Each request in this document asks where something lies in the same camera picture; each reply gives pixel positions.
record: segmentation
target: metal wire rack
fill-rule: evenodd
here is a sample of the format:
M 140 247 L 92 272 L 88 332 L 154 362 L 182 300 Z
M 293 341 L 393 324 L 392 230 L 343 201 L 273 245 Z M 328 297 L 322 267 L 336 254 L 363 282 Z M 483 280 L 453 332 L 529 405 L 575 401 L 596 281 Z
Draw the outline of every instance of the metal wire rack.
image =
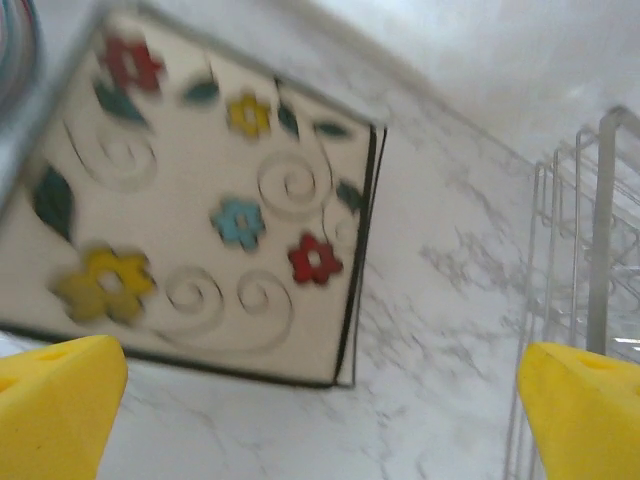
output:
M 625 107 L 535 167 L 517 363 L 532 342 L 640 363 L 640 119 Z M 503 480 L 544 469 L 514 384 Z

